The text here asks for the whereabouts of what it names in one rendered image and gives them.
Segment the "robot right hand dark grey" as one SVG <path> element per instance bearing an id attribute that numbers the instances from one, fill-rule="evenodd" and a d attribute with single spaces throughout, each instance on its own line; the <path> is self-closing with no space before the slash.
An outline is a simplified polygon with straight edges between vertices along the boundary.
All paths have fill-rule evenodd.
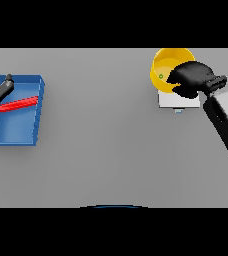
<path id="1" fill-rule="evenodd" d="M 176 66 L 169 74 L 167 83 L 173 84 L 172 91 L 183 98 L 195 99 L 199 92 L 209 97 L 227 83 L 225 75 L 215 75 L 204 63 L 188 61 Z"/>

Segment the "robot left hand dark grey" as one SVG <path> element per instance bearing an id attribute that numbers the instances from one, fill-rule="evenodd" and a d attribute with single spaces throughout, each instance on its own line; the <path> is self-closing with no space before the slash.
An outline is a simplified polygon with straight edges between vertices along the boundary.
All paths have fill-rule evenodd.
<path id="1" fill-rule="evenodd" d="M 14 90 L 14 81 L 11 74 L 7 74 L 0 85 L 0 102 Z"/>

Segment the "yellow bowl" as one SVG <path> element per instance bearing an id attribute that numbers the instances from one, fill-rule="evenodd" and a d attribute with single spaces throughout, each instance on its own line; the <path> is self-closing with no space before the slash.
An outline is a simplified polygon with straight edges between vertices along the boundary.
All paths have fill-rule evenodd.
<path id="1" fill-rule="evenodd" d="M 187 48 L 161 48 L 154 56 L 150 69 L 150 79 L 153 86 L 159 91 L 173 93 L 175 84 L 170 84 L 167 79 L 170 72 L 178 65 L 195 61 L 194 55 Z"/>

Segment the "red beaker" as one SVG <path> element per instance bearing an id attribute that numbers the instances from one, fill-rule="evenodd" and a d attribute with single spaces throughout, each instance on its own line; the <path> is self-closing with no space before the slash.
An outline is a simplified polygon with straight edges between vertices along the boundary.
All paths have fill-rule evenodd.
<path id="1" fill-rule="evenodd" d="M 31 106 L 35 106 L 38 103 L 38 97 L 32 96 L 29 98 L 23 98 L 20 100 L 16 100 L 13 102 L 7 102 L 0 105 L 0 112 L 10 112 L 13 110 L 18 110 L 21 108 L 27 108 Z"/>

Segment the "pale square measuring scale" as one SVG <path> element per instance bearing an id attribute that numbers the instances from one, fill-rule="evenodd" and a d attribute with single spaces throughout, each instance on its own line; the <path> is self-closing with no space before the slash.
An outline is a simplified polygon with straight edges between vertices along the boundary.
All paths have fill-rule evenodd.
<path id="1" fill-rule="evenodd" d="M 200 99 L 188 99 L 179 96 L 176 93 L 158 92 L 158 104 L 160 108 L 171 108 L 175 113 L 182 113 L 187 108 L 199 108 Z"/>

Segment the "blue tray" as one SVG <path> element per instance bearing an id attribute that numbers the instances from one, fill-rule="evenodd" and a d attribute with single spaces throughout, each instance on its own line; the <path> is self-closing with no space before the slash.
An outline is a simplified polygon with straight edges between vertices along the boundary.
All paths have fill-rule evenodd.
<path id="1" fill-rule="evenodd" d="M 0 106 L 34 96 L 38 97 L 38 101 L 34 106 L 0 111 L 0 146 L 35 146 L 44 98 L 44 80 L 41 75 L 21 74 L 14 74 L 12 79 L 14 90 L 0 102 Z"/>

